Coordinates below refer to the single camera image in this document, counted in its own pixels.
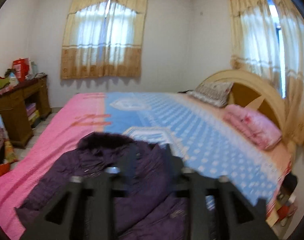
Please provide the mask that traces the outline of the purple puffer jacket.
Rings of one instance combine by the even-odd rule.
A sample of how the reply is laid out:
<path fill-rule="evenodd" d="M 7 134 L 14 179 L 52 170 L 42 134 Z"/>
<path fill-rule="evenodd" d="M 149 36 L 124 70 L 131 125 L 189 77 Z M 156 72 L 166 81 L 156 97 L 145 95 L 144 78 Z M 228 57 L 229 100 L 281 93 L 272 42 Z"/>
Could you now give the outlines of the purple puffer jacket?
<path fill-rule="evenodd" d="M 135 176 L 129 195 L 115 198 L 117 239 L 183 239 L 187 203 L 168 191 L 158 144 L 135 141 L 119 134 L 93 132 L 83 137 L 76 149 L 60 156 L 15 209 L 19 221 L 29 226 L 60 187 L 72 176 L 93 178 L 136 147 Z"/>

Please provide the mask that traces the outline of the pile of clothes on floor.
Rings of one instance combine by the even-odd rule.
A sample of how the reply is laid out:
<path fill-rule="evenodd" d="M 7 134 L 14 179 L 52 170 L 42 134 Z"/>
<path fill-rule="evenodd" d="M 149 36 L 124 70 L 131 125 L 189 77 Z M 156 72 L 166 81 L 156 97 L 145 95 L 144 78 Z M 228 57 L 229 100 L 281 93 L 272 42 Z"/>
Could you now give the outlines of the pile of clothes on floor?
<path fill-rule="evenodd" d="M 18 161 L 6 130 L 0 127 L 0 177 L 9 172 L 11 164 Z"/>

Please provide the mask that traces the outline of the pink and blue bedspread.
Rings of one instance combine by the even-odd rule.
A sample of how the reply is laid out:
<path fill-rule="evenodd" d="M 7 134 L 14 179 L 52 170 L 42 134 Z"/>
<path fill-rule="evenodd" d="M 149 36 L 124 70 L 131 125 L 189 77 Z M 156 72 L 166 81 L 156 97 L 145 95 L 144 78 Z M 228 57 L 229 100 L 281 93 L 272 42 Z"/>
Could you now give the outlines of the pink and blue bedspread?
<path fill-rule="evenodd" d="M 91 132 L 117 133 L 161 145 L 203 175 L 227 175 L 255 203 L 276 196 L 289 171 L 291 155 L 283 144 L 263 151 L 223 120 L 224 110 L 186 94 L 77 94 L 52 118 L 27 155 L 0 177 L 0 226 L 11 239 L 24 228 L 18 207 L 57 158 L 76 148 Z"/>

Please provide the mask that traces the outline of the pink folded quilt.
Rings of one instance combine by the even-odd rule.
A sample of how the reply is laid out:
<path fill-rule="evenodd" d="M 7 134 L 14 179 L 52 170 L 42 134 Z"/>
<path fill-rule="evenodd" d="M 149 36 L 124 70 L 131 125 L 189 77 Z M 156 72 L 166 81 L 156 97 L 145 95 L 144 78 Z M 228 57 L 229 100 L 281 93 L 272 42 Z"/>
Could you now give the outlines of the pink folded quilt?
<path fill-rule="evenodd" d="M 282 139 L 279 128 L 265 115 L 239 105 L 227 105 L 223 119 L 261 150 L 273 149 Z"/>

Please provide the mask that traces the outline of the patterned grey pillow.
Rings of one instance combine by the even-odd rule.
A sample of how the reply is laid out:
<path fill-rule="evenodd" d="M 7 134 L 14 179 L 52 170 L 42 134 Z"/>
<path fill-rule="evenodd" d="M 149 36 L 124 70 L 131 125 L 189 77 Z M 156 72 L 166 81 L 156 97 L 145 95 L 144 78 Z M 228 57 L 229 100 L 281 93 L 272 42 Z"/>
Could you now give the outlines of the patterned grey pillow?
<path fill-rule="evenodd" d="M 222 108 L 228 103 L 233 85 L 233 82 L 204 81 L 195 90 L 188 91 L 187 94 L 202 102 Z"/>

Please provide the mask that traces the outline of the brown wooden desk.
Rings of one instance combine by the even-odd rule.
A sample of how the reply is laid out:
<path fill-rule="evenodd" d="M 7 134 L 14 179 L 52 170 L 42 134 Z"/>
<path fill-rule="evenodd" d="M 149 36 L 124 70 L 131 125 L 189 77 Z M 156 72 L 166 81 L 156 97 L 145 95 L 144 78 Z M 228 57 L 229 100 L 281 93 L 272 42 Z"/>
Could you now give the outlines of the brown wooden desk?
<path fill-rule="evenodd" d="M 46 75 L 24 81 L 12 90 L 0 94 L 0 116 L 10 142 L 17 148 L 25 148 L 34 136 L 28 120 L 28 103 L 36 104 L 41 120 L 45 120 L 51 113 Z"/>

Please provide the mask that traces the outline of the wooden arched headboard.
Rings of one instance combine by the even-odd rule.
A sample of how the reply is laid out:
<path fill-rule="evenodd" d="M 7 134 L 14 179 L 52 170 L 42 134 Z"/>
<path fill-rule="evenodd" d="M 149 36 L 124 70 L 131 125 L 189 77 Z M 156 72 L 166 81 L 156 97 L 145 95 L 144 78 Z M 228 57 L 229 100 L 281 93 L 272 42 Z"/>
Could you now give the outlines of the wooden arched headboard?
<path fill-rule="evenodd" d="M 244 70 L 222 70 L 204 79 L 209 82 L 230 82 L 229 105 L 239 105 L 257 111 L 269 119 L 281 132 L 286 122 L 285 101 L 269 82 Z"/>

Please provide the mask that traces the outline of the red gift bag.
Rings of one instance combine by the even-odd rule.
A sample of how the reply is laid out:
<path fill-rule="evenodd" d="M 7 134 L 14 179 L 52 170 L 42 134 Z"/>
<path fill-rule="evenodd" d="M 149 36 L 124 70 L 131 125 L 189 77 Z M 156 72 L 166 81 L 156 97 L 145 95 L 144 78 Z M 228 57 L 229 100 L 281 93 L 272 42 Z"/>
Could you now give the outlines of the red gift bag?
<path fill-rule="evenodd" d="M 29 74 L 29 58 L 17 59 L 12 62 L 12 69 L 15 70 L 15 76 L 19 82 L 24 82 Z"/>

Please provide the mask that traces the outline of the beige side window curtain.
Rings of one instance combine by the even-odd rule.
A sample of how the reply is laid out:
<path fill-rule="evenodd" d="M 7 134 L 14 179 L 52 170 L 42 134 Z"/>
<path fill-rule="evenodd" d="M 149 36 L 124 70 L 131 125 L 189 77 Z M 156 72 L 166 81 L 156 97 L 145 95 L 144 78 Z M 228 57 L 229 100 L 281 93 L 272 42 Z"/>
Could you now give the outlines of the beige side window curtain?
<path fill-rule="evenodd" d="M 291 0 L 228 0 L 231 66 L 268 81 L 285 100 L 286 139 L 304 148 L 304 18 Z"/>

